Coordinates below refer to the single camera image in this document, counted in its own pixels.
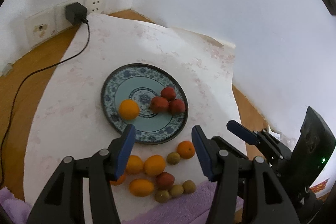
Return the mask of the black power adapter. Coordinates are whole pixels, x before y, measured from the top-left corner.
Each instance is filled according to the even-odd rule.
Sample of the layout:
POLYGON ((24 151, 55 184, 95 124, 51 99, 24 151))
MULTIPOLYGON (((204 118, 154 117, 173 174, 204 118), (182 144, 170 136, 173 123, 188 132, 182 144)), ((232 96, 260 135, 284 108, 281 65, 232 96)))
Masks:
POLYGON ((87 24, 87 8, 79 2, 66 5, 65 17, 73 26, 80 23, 87 24))

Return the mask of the purple fleece blanket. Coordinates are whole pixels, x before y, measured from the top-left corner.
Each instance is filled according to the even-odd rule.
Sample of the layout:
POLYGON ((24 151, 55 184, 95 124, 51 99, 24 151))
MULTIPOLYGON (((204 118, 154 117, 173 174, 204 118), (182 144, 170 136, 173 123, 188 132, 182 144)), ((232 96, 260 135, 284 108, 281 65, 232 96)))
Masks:
MULTIPOLYGON (((195 193, 161 203, 127 223, 205 223, 215 188, 215 183, 205 181, 195 193)), ((7 187, 1 189, 1 205, 14 223, 26 223, 31 206, 15 198, 7 187)))

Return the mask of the damaged white wall plate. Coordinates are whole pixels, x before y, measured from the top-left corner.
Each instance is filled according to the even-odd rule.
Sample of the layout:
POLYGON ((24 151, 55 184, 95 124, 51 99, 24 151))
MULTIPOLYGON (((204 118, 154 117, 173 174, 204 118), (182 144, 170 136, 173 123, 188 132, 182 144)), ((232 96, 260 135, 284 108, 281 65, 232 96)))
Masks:
POLYGON ((29 46, 36 47, 56 34, 54 8, 45 9, 25 20, 25 30, 29 46))

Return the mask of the blue white patterned plate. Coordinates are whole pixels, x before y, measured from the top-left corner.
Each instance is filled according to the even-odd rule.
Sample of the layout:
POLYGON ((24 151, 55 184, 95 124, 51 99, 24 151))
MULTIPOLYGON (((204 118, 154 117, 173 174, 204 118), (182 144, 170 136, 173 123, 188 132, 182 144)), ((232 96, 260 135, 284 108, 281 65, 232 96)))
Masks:
POLYGON ((136 129, 135 141, 140 144, 162 144, 174 139, 186 125, 189 115, 187 97, 181 85, 167 72, 149 64, 127 64, 114 70, 105 80, 101 90, 101 106, 107 121, 122 133, 128 124, 136 129), (179 115, 154 113, 151 100, 161 90, 171 86, 178 99, 184 101, 186 111, 179 115), (123 100, 134 100, 140 109, 132 121, 122 119, 118 108, 123 100))

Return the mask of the small yellow-green fruit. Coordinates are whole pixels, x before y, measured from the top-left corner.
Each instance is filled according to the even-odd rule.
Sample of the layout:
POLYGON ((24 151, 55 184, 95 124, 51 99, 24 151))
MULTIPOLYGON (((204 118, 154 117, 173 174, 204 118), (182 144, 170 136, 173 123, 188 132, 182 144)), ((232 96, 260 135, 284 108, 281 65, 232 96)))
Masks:
POLYGON ((172 198, 178 198, 180 197, 181 195, 183 195, 184 193, 184 188, 182 185, 178 185, 178 184, 175 184, 171 187, 171 189, 169 190, 169 195, 172 197, 172 198))
POLYGON ((183 193, 184 194, 191 194, 194 193, 197 189, 197 186, 192 180, 186 180, 183 184, 183 193))
POLYGON ((159 203, 165 203, 171 199, 171 195, 168 190, 157 190, 154 199, 159 203))
POLYGON ((177 152, 171 152, 167 155, 166 161, 169 165, 176 165, 180 162, 181 156, 177 152))

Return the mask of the small yellow-green fruit top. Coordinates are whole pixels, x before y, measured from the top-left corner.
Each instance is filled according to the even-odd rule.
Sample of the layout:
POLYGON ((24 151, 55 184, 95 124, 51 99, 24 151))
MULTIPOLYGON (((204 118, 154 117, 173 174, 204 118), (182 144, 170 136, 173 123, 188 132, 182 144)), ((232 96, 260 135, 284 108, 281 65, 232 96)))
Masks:
POLYGON ((171 152, 167 155, 166 161, 169 165, 176 165, 180 162, 181 156, 177 152, 171 152))

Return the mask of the white floral pillow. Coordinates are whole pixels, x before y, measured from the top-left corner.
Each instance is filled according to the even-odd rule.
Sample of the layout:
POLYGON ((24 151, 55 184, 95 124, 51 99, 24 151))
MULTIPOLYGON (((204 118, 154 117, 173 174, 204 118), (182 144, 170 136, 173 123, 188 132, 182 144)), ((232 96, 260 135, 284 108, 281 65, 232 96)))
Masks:
POLYGON ((90 14, 54 71, 27 143, 28 223, 205 223, 215 183, 166 156, 200 127, 245 151, 229 46, 90 14))

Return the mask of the large orange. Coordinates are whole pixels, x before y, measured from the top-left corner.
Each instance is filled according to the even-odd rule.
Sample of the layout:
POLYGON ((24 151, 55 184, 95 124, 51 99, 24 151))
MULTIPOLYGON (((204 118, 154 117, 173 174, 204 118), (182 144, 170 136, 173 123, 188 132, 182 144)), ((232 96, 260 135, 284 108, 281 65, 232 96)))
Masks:
POLYGON ((134 120, 139 116, 139 106, 131 99, 123 100, 118 108, 120 117, 126 121, 134 120))

